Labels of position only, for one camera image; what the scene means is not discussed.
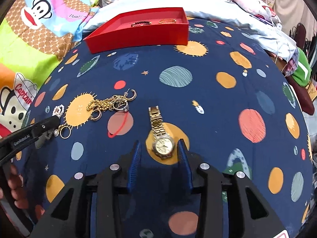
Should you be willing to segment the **left human hand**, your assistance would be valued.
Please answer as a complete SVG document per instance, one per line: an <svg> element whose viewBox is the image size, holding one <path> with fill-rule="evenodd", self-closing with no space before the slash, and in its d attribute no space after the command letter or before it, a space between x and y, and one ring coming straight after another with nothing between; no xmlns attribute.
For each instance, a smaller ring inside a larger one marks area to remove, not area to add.
<svg viewBox="0 0 317 238"><path fill-rule="evenodd" d="M19 209L28 209L29 201L23 187L23 178L18 173L14 164L10 165L10 176L8 178L8 186L11 189L11 195L14 198L14 204Z"/></svg>

